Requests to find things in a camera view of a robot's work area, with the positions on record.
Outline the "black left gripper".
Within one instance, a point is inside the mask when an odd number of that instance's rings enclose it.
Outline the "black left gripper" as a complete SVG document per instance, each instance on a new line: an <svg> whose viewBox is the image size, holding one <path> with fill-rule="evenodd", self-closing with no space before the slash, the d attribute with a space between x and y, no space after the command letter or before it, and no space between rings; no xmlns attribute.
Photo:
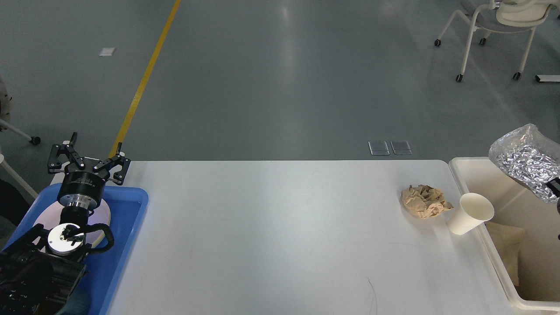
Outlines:
<svg viewBox="0 0 560 315"><path fill-rule="evenodd" d="M77 132L72 133L69 143L54 144L48 157L48 173L64 173L58 202L63 206L79 206L82 208L97 208L107 181L122 186L126 179L131 160L122 152L122 142L118 142L115 154L105 160L100 160L92 168L85 165L84 158L74 149ZM62 170L59 157L65 156L69 170Z"/></svg>

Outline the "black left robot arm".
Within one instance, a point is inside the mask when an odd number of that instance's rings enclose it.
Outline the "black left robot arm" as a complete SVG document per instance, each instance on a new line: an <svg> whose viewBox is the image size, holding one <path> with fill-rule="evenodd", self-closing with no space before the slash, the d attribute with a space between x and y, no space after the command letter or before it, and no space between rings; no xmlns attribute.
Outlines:
<svg viewBox="0 0 560 315"><path fill-rule="evenodd" d="M129 165L116 146L104 160L82 157L69 142L53 145L47 163L50 174L63 173L57 195L62 206L58 225L37 223L1 252L1 313L33 315L45 302L65 305L84 277L84 260L114 246L109 223L90 221L102 203L106 184L123 184Z"/></svg>

